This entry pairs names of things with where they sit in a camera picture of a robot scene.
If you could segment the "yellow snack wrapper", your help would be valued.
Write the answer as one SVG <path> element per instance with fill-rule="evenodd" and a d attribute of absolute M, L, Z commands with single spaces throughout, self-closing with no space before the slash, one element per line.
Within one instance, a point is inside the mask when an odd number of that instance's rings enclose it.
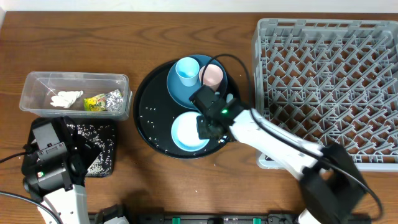
<path fill-rule="evenodd" d="M 120 90 L 102 93 L 83 100 L 86 111 L 119 111 L 123 105 L 123 95 Z"/>

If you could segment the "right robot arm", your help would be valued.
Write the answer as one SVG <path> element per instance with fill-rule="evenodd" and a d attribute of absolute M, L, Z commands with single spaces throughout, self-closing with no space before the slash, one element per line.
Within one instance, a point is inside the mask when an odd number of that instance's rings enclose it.
<path fill-rule="evenodd" d="M 269 156 L 298 180 L 306 206 L 298 223 L 348 222 L 367 185 L 342 145 L 306 141 L 237 99 L 190 100 L 203 115 L 198 122 L 201 136 L 227 134 Z"/>

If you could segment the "pink cup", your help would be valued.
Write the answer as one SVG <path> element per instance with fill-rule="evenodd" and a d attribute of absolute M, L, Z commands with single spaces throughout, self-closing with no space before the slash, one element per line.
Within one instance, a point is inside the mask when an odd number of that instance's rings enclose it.
<path fill-rule="evenodd" d="M 222 69 L 217 65 L 209 64 L 205 71 L 203 84 L 209 86 L 214 92 L 216 92 L 222 80 Z"/>

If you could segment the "light blue cup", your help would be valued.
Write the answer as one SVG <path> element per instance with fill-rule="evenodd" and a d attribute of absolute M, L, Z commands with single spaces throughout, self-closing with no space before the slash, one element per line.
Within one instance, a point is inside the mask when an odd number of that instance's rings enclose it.
<path fill-rule="evenodd" d="M 184 57 L 177 62 L 175 70 L 182 84 L 190 87 L 198 80 L 200 65 L 194 58 Z"/>

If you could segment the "dark blue plate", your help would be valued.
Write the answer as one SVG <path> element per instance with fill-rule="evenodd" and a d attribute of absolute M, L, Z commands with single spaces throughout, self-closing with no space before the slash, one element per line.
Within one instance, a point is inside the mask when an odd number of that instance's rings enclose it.
<path fill-rule="evenodd" d="M 223 68 L 222 64 L 219 63 L 219 61 L 213 60 L 211 63 L 220 67 L 223 72 L 223 79 L 217 89 L 217 92 L 220 93 L 220 96 L 224 96 L 228 87 L 228 78 L 226 71 Z M 191 110 L 195 110 L 196 107 L 191 103 L 189 98 L 194 94 L 195 91 L 197 91 L 201 87 L 200 81 L 197 80 L 196 84 L 194 84 L 193 86 L 185 86 L 177 75 L 176 66 L 177 63 L 174 63 L 172 65 L 172 68 L 169 70 L 169 74 L 167 75 L 167 89 L 169 91 L 169 94 L 172 99 L 179 105 Z"/>

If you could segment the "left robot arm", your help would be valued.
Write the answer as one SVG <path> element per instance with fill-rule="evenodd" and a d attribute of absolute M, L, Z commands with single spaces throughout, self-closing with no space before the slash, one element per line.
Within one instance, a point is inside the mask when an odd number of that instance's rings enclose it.
<path fill-rule="evenodd" d="M 45 223 L 89 223 L 85 177 L 101 149 L 67 116 L 33 123 L 23 148 L 23 185 Z"/>

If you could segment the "light blue bowl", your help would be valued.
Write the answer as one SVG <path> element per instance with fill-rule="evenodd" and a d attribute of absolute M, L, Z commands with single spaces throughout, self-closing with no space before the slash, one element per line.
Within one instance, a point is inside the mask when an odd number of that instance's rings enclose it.
<path fill-rule="evenodd" d="M 171 127 L 171 137 L 177 147 L 183 151 L 196 152 L 203 149 L 209 139 L 200 139 L 197 130 L 198 112 L 189 111 L 180 114 Z"/>

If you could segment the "white tissue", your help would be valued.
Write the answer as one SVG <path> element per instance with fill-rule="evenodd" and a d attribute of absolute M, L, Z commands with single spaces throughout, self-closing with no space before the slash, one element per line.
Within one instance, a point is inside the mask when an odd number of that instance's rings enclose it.
<path fill-rule="evenodd" d="M 50 103 L 54 107 L 69 108 L 76 100 L 84 94 L 83 91 L 60 91 L 57 95 L 51 97 Z"/>

